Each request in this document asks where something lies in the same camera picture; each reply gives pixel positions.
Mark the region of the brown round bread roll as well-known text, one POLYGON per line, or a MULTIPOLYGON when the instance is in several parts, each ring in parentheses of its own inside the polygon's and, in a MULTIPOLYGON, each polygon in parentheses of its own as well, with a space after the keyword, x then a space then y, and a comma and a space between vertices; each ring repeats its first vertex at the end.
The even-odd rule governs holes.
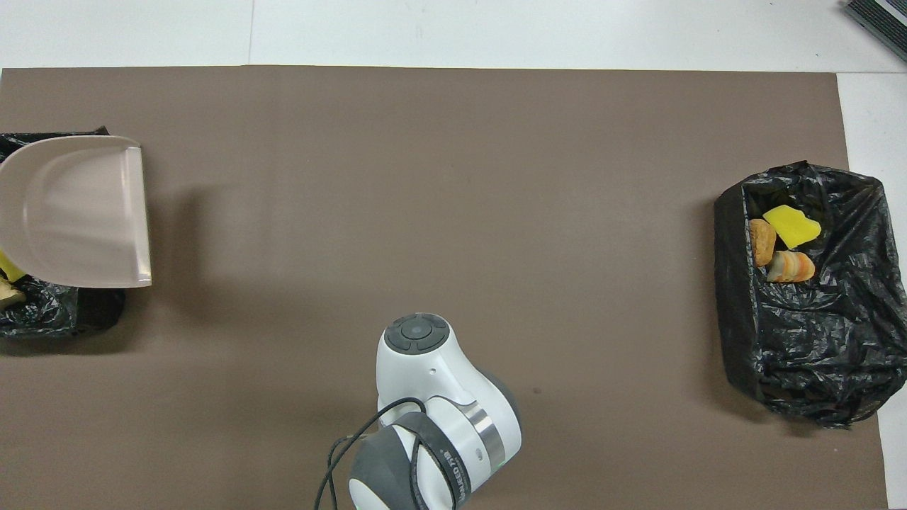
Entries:
POLYGON ((774 227, 763 219, 749 220, 748 225, 754 265, 757 268, 765 267, 774 257, 777 233, 774 227))

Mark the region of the striped orange croissant piece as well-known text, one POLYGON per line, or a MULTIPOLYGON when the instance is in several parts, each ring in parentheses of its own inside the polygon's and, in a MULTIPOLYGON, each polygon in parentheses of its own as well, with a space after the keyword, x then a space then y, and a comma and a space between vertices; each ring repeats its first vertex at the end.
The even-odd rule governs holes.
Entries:
POLYGON ((767 281, 777 283, 809 281, 816 274, 816 265, 806 253, 776 251, 767 265, 767 281))

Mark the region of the beige plastic dustpan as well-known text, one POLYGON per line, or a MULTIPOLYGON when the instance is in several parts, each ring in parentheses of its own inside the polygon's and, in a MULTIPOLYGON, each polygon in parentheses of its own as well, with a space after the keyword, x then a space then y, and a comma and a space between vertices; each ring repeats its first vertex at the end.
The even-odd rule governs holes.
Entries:
POLYGON ((140 143, 113 135, 33 142, 0 163, 0 252, 38 280, 152 284, 140 143))

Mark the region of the black bag lined bin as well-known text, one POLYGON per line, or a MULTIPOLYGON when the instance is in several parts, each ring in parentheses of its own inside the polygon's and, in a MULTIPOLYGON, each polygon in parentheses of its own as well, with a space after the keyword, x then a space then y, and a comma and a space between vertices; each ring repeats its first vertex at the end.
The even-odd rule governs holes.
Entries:
POLYGON ((71 339, 106 332, 125 307, 122 288, 83 288, 52 283, 13 261, 9 226, 0 212, 0 251, 26 272, 12 285, 26 294, 24 303, 0 311, 0 340, 71 339))
POLYGON ((907 384, 907 291, 877 178, 798 161, 746 177, 714 203, 714 281, 723 370, 767 409, 825 427, 868 419, 907 384), (814 272, 773 282, 752 220, 789 206, 818 223, 814 272))

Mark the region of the brown paper table mat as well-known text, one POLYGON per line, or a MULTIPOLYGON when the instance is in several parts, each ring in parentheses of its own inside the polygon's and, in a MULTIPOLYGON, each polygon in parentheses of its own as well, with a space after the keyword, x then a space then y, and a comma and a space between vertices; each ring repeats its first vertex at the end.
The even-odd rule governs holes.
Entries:
POLYGON ((383 329, 446 317, 524 443, 464 510, 855 510, 876 419, 726 380, 716 197, 848 168, 834 74, 6 69, 0 132, 142 145, 153 284, 0 353, 0 510, 312 510, 383 329))

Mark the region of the dark ribbed device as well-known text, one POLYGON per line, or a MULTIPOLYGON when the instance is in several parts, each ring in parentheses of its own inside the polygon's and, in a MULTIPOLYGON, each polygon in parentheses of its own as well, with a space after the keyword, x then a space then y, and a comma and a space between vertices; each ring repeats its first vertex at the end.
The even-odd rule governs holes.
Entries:
POLYGON ((846 0, 843 12, 907 62, 907 0, 846 0))

